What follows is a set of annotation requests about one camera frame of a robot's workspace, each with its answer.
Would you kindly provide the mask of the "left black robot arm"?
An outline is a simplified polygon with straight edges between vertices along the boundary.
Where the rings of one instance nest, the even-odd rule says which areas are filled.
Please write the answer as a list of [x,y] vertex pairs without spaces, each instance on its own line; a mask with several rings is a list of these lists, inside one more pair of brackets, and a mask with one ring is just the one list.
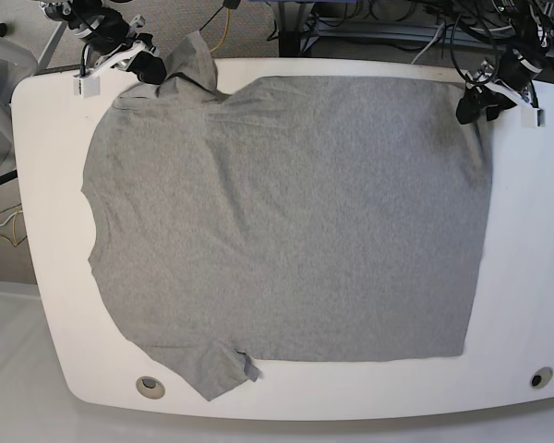
[[464,72],[451,56],[454,68],[464,80],[465,90],[456,108],[460,124],[468,125],[485,116],[491,122],[504,111],[516,106],[521,109],[522,125],[541,127],[545,113],[539,106],[534,80],[554,59],[554,21],[550,16],[553,1],[495,1],[497,12],[508,19],[512,28],[509,37],[497,37],[483,23],[481,31],[462,25],[456,28],[490,46],[492,57],[480,68]]

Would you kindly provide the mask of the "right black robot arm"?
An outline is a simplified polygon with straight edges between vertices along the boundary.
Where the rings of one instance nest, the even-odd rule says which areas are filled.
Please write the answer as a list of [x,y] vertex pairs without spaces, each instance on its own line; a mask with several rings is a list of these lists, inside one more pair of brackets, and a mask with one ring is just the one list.
[[167,71],[153,36],[144,32],[145,18],[127,21],[114,8],[93,0],[41,1],[43,14],[52,21],[64,22],[83,42],[78,79],[98,77],[116,68],[134,74],[138,81],[160,85]]

